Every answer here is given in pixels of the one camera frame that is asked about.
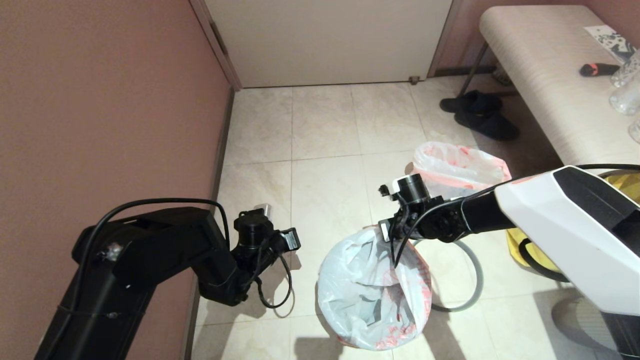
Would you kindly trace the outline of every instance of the black cable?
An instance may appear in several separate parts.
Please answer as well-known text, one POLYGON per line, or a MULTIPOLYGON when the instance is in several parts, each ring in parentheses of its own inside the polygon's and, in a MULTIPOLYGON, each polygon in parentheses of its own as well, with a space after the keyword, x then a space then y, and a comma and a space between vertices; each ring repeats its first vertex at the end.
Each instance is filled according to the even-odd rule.
POLYGON ((398 264, 400 263, 400 256, 402 256, 402 251, 404 250, 404 246, 406 245, 406 242, 409 241, 409 238, 411 237, 411 234, 413 234, 415 228, 418 226, 418 224, 424 220, 424 218, 431 214, 432 212, 438 210, 438 209, 442 209, 445 206, 449 206, 451 204, 454 204, 456 202, 460 202, 462 203, 462 199, 456 199, 456 200, 452 200, 449 202, 444 202, 440 205, 436 205, 434 207, 432 207, 431 209, 428 209, 427 211, 423 212, 422 215, 420 215, 418 217, 418 219, 416 219, 416 221, 413 223, 413 225, 411 226, 411 228, 409 229, 409 231, 407 232, 407 234, 404 236, 404 239, 402 240, 402 243, 400 244, 400 248, 398 249, 398 255, 396 260, 394 261, 394 268, 398 266, 398 264))
POLYGON ((194 199, 194 198, 187 198, 187 197, 167 197, 167 198, 158 198, 158 199, 144 199, 144 200, 136 200, 136 201, 131 201, 128 202, 126 204, 122 204, 114 209, 112 209, 111 211, 109 211, 106 215, 104 215, 102 217, 102 219, 100 219, 100 221, 98 221, 98 223, 95 225, 95 227, 93 228, 93 231, 91 232, 91 235, 89 235, 85 246, 84 246, 84 250, 82 253, 82 256, 80 258, 80 264, 78 266, 78 271, 77 271, 77 279, 76 279, 76 284, 74 286, 74 290, 73 290, 73 295, 72 295, 72 300, 71 300, 71 306, 69 307, 69 311, 70 313, 67 314, 67 316, 65 317, 65 321, 62 323, 62 326, 60 327, 58 333, 55 335, 54 339, 51 341, 51 346, 49 347, 49 351, 45 356, 45 359, 50 359, 53 354, 55 353, 55 350, 57 349, 60 341, 62 340, 62 337, 64 336, 65 332, 67 331, 67 327, 69 326, 69 323, 71 322, 71 318, 72 318, 72 314, 73 312, 77 311, 77 307, 78 307, 78 303, 80 301, 80 294, 81 294, 81 290, 82 290, 82 282, 84 279, 84 274, 87 271, 87 267, 89 264, 89 255, 91 253, 91 249, 93 247, 93 243, 95 242, 95 239, 97 237, 97 235, 100 233, 100 231, 102 230, 102 228, 107 224, 107 222, 109 222, 109 220, 111 220, 111 218, 113 218, 115 215, 117 215, 118 213, 129 209, 129 208, 134 208, 136 206, 140 206, 140 205, 149 205, 149 204, 167 204, 167 203, 175 203, 175 202, 181 202, 181 203, 197 203, 197 204, 208 204, 208 205, 213 205, 216 208, 218 208, 220 210, 220 215, 222 216, 222 222, 225 228, 225 240, 227 242, 227 247, 230 247, 230 240, 229 240, 229 226, 227 224, 227 214, 225 213, 225 209, 222 207, 222 205, 220 205, 219 202, 213 201, 213 200, 208 200, 208 199, 194 199))
POLYGON ((640 171, 640 165, 635 164, 586 164, 586 165, 576 165, 577 168, 581 168, 583 170, 593 170, 597 168, 611 168, 615 170, 635 170, 640 171))
POLYGON ((389 223, 389 231, 388 231, 389 244, 391 244, 391 261, 395 261, 396 259, 396 255, 394 254, 394 235, 393 235, 393 229, 395 226, 396 226, 396 217, 394 216, 394 219, 389 223))
POLYGON ((268 240, 269 239, 264 239, 260 244, 260 247, 258 248, 258 256, 255 261, 255 270, 253 271, 253 275, 251 275, 251 278, 244 284, 244 287, 251 285, 251 283, 258 277, 258 273, 260 272, 260 260, 262 259, 262 249, 264 248, 264 245, 268 240))
POLYGON ((282 261, 282 265, 284 266, 284 270, 287 272, 287 282, 289 283, 289 289, 287 290, 287 296, 284 297, 284 300, 279 303, 278 305, 271 305, 267 302, 267 300, 264 298, 264 294, 262 293, 262 280, 260 280, 259 277, 255 278, 255 282, 258 284, 258 295, 260 296, 260 301, 262 302, 262 305, 270 308, 270 309, 277 309, 280 306, 283 306, 285 302, 287 302, 287 300, 289 300, 289 295, 291 295, 291 291, 293 291, 293 283, 291 281, 291 270, 289 270, 289 265, 287 265, 287 262, 284 260, 284 258, 282 257, 282 255, 280 255, 280 260, 282 261))
MULTIPOLYGON (((409 205, 404 205, 403 215, 402 215, 402 218, 400 218, 400 223, 398 223, 398 224, 394 223, 394 227, 399 227, 400 230, 402 231, 402 229, 404 229, 404 226, 406 225, 406 221, 408 219, 409 219, 409 205)), ((391 259, 395 259, 394 243, 393 242, 391 242, 391 259)))

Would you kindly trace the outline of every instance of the black shoe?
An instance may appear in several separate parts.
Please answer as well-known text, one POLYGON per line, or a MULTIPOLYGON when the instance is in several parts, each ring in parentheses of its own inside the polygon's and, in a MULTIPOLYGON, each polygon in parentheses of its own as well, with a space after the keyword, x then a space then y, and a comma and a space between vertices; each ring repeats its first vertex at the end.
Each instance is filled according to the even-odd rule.
POLYGON ((520 130, 497 111, 484 115, 458 112, 453 116, 457 123, 498 141, 515 140, 520 130))
POLYGON ((447 113, 486 114, 502 109, 502 100, 495 95, 483 94, 477 90, 470 91, 455 99, 442 99, 440 109, 447 113))

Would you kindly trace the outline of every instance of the paper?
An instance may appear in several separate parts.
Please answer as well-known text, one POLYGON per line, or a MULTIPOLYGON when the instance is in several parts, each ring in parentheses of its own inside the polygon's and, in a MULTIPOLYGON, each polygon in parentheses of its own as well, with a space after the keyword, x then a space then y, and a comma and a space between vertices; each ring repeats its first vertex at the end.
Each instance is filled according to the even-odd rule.
POLYGON ((625 63, 636 51, 627 39, 608 25, 586 26, 584 29, 621 64, 625 63))

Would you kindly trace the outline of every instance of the bench leg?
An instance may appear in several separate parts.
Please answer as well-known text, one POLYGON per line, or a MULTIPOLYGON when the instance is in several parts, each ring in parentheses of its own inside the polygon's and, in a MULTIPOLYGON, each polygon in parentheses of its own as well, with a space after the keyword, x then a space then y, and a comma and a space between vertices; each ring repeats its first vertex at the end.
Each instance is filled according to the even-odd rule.
POLYGON ((480 49, 480 52, 478 53, 478 56, 476 58, 476 62, 474 63, 474 66, 471 68, 471 72, 469 72, 469 75, 467 76, 467 79, 465 80, 465 84, 462 85, 462 89, 460 89, 460 93, 458 94, 458 97, 461 97, 462 95, 465 95, 465 92, 467 92, 467 88, 469 87, 469 83, 471 82, 471 79, 476 74, 476 71, 478 70, 478 66, 480 66, 480 61, 482 61, 482 58, 484 57, 484 53, 486 53, 486 50, 488 48, 489 48, 489 44, 487 44, 486 41, 485 41, 484 44, 482 45, 482 49, 480 49))

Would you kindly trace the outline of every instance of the wall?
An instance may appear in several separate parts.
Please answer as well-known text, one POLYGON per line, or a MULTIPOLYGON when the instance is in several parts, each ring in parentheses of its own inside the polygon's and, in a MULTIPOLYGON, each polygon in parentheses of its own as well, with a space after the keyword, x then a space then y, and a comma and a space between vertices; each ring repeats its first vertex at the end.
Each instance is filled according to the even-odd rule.
POLYGON ((622 34, 636 47, 640 47, 640 1, 638 0, 584 0, 606 24, 622 34))
MULTIPOLYGON (((0 348, 20 360, 84 227, 210 196, 228 83, 187 0, 3 1, 0 33, 0 348)), ((129 359, 179 358, 191 280, 158 287, 129 359)))
MULTIPOLYGON (((454 0, 429 75, 432 76, 435 70, 440 69, 471 67, 484 42, 478 30, 480 16, 490 7, 582 3, 583 0, 454 0)), ((493 65, 494 63, 495 57, 488 51, 483 64, 493 65)))

